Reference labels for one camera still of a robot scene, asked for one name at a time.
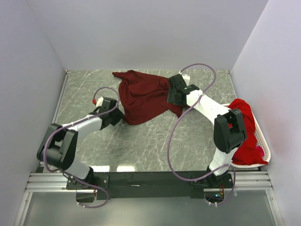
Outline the aluminium frame rail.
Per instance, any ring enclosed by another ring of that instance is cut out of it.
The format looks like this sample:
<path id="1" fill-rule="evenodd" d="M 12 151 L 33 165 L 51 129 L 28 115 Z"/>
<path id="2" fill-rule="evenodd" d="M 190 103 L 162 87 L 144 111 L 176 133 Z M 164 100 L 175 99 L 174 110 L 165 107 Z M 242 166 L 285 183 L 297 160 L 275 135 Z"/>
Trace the aluminium frame rail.
<path id="1" fill-rule="evenodd" d="M 14 225 L 22 226 L 24 224 L 34 192 L 67 192 L 67 184 L 67 178 L 59 173 L 30 174 Z M 236 190 L 264 190 L 276 225 L 284 225 L 267 171 L 238 171 L 236 173 Z"/>

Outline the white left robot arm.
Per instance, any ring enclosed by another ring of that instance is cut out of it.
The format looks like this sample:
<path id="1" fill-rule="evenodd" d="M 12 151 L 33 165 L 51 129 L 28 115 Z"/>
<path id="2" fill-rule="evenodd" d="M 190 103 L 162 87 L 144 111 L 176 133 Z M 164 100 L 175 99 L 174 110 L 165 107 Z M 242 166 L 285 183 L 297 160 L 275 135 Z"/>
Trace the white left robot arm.
<path id="1" fill-rule="evenodd" d="M 93 132 L 101 131 L 109 125 L 115 126 L 124 114 L 118 109 L 118 101 L 109 97 L 93 100 L 95 110 L 75 122 L 49 125 L 37 151 L 37 159 L 78 178 L 83 189 L 96 184 L 94 170 L 76 160 L 77 142 Z"/>

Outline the bright red t shirt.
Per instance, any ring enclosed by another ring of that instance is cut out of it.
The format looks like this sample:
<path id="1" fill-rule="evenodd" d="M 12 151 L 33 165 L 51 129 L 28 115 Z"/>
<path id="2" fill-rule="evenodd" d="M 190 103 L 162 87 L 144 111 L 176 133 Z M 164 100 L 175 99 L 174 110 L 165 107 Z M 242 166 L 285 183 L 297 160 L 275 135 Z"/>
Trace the bright red t shirt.
<path id="1" fill-rule="evenodd" d="M 232 158 L 232 162 L 236 165 L 267 165 L 268 162 L 264 161 L 263 158 L 259 155 L 258 151 L 256 150 L 256 126 L 250 105 L 245 100 L 237 98 L 230 103 L 228 108 L 232 110 L 237 108 L 241 111 L 247 134 L 247 139 L 235 152 Z"/>

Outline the dark red t shirt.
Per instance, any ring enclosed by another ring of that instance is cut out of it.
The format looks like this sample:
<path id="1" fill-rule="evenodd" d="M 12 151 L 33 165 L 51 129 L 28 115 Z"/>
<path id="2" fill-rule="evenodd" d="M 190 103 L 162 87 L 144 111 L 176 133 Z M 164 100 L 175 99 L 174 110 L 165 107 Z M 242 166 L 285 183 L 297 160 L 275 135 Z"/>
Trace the dark red t shirt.
<path id="1" fill-rule="evenodd" d="M 113 72 L 112 75 L 121 79 L 119 97 L 127 124 L 145 123 L 167 110 L 177 117 L 182 115 L 182 106 L 167 102 L 170 87 L 168 78 L 134 70 Z"/>

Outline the white perforated laundry basket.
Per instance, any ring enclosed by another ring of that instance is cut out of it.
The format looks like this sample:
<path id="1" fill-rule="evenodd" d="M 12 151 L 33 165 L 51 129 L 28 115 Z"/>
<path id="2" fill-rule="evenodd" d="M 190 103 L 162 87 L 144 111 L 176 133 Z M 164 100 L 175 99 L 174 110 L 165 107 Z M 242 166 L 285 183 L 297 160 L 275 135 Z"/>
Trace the white perforated laundry basket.
<path id="1" fill-rule="evenodd" d="M 231 165 L 241 169 L 267 165 L 271 159 L 270 151 L 250 105 L 238 98 L 224 106 L 241 111 L 247 131 L 247 140 L 235 152 Z"/>

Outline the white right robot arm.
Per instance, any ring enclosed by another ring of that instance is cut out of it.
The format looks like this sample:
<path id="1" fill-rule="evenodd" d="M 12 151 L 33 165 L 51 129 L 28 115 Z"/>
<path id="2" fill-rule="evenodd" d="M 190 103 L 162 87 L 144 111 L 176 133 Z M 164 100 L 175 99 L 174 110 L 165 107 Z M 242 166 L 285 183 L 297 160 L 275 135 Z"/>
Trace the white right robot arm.
<path id="1" fill-rule="evenodd" d="M 207 184 L 217 188 L 227 175 L 235 152 L 246 141 L 247 132 L 242 112 L 235 108 L 225 107 L 205 94 L 196 85 L 188 85 L 180 73 L 168 78 L 169 92 L 167 102 L 174 105 L 187 105 L 189 108 L 183 113 L 176 124 L 189 111 L 195 109 L 205 116 L 213 125 L 213 140 L 216 147 L 213 160 L 207 167 L 207 173 L 199 178 L 184 178 L 174 171 L 170 162 L 170 143 L 175 128 L 172 129 L 167 144 L 167 162 L 171 172 L 179 179 L 187 182 L 206 179 Z"/>

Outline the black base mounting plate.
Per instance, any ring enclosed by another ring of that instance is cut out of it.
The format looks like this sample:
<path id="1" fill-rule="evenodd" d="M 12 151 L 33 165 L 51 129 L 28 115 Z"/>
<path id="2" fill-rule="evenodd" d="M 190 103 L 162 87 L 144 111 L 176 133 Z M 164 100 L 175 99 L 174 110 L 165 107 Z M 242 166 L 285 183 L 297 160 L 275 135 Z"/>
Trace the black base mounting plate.
<path id="1" fill-rule="evenodd" d="M 66 189 L 75 190 L 77 201 L 120 198 L 167 198 L 190 197 L 203 199 L 206 189 L 232 188 L 235 178 L 229 172 L 221 176 L 214 174 L 198 180 L 206 171 L 179 171 L 177 178 L 170 171 L 161 172 L 95 172 L 89 185 L 82 184 L 68 174 Z"/>

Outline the pink garment in basket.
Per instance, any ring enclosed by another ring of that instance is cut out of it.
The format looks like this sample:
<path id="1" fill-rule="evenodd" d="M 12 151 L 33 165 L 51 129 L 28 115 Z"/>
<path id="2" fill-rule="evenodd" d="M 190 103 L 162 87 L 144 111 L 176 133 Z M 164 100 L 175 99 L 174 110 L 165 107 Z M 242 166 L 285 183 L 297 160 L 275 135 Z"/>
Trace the pink garment in basket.
<path id="1" fill-rule="evenodd" d="M 265 152 L 261 146 L 256 146 L 256 150 L 258 151 L 258 153 L 261 157 L 265 156 Z"/>

